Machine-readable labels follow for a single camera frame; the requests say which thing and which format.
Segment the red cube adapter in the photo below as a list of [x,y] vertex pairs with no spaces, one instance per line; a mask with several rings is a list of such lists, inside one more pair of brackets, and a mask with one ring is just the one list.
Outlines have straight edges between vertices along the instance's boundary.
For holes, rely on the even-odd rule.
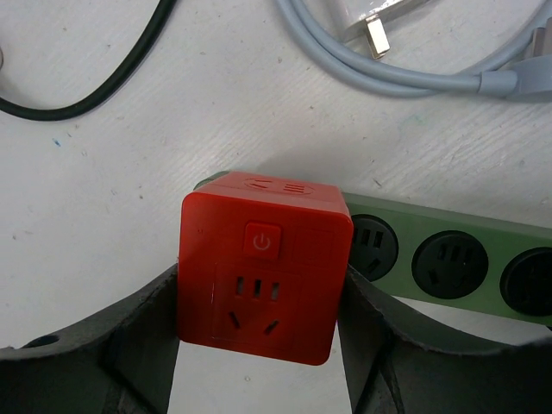
[[333,185],[247,172],[200,185],[181,207],[179,339],[322,365],[352,235]]

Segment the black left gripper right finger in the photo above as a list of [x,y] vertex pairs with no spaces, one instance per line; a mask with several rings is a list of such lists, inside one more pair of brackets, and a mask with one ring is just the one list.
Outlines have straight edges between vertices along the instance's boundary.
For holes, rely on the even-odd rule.
[[512,346],[453,329],[348,268],[338,314],[354,413],[549,413],[551,340]]

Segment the white Honor USB charger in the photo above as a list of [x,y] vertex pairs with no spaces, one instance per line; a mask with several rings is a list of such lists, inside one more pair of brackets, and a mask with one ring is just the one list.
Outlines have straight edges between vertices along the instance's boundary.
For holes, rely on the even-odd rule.
[[390,50],[384,24],[425,4],[422,0],[353,0],[337,3],[336,17],[343,42],[364,35],[375,60]]

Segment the green power strip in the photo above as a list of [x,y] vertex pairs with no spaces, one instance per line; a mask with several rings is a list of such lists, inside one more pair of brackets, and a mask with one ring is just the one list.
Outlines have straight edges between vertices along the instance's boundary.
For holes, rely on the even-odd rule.
[[347,268],[381,291],[550,322],[549,230],[342,195],[353,224]]

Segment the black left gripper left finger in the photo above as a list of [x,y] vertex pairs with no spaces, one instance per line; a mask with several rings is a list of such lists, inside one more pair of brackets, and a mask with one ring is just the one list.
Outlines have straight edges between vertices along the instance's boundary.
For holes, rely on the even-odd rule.
[[165,413],[179,351],[177,269],[21,348],[1,350],[3,413]]

